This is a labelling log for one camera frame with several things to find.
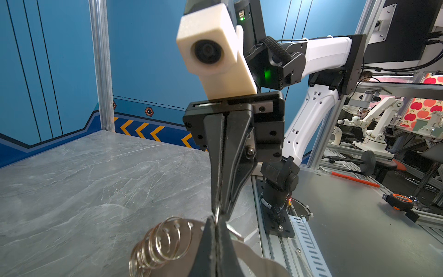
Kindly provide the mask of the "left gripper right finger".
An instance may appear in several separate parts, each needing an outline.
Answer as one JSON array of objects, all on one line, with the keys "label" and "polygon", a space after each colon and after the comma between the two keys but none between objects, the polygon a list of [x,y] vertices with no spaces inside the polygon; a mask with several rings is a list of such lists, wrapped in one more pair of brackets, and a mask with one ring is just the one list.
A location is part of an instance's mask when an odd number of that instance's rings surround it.
[{"label": "left gripper right finger", "polygon": [[225,221],[216,225],[216,276],[244,276]]}]

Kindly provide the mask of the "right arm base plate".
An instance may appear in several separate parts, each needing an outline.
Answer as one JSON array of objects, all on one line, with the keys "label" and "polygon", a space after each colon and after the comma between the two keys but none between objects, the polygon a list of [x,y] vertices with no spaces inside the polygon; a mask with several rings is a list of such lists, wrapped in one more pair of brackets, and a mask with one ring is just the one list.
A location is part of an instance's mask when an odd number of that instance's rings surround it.
[{"label": "right arm base plate", "polygon": [[281,238],[294,238],[295,231],[287,212],[287,197],[265,180],[256,180],[265,232]]}]

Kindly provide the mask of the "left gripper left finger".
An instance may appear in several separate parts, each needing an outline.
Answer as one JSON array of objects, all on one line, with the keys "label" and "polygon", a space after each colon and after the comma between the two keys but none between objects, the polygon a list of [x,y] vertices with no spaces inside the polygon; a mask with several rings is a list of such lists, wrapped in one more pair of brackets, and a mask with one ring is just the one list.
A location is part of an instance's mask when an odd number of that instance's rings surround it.
[{"label": "left gripper left finger", "polygon": [[216,228],[213,216],[208,217],[189,277],[216,276]]}]

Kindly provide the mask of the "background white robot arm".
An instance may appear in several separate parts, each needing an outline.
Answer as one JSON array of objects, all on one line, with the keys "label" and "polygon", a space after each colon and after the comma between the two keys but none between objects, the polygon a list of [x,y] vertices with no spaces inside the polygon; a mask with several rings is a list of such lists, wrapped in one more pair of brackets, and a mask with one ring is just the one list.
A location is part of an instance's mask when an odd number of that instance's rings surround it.
[{"label": "background white robot arm", "polygon": [[345,119],[339,120],[337,123],[362,129],[363,142],[353,142],[354,147],[392,159],[394,154],[386,150],[384,132],[402,107],[403,101],[401,99],[384,98],[368,112],[365,118],[354,116],[351,121]]}]

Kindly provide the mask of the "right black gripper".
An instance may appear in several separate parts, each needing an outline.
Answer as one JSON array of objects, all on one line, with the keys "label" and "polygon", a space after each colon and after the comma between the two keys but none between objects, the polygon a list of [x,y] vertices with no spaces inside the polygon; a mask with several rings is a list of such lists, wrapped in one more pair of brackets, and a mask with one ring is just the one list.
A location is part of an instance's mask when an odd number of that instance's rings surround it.
[{"label": "right black gripper", "polygon": [[[192,102],[183,116],[196,145],[211,162],[211,209],[225,220],[258,162],[281,160],[284,99],[279,91]],[[247,147],[253,149],[249,157]]]}]

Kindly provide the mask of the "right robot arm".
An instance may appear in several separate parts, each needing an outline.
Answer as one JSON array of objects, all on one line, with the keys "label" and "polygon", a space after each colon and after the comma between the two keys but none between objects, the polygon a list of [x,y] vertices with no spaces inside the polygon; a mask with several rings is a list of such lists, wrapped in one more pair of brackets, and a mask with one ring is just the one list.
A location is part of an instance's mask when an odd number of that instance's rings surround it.
[{"label": "right robot arm", "polygon": [[257,165],[263,204],[279,220],[316,129],[356,88],[366,35],[275,40],[259,1],[188,1],[176,42],[207,96],[183,123],[210,155],[214,220],[231,218]]}]

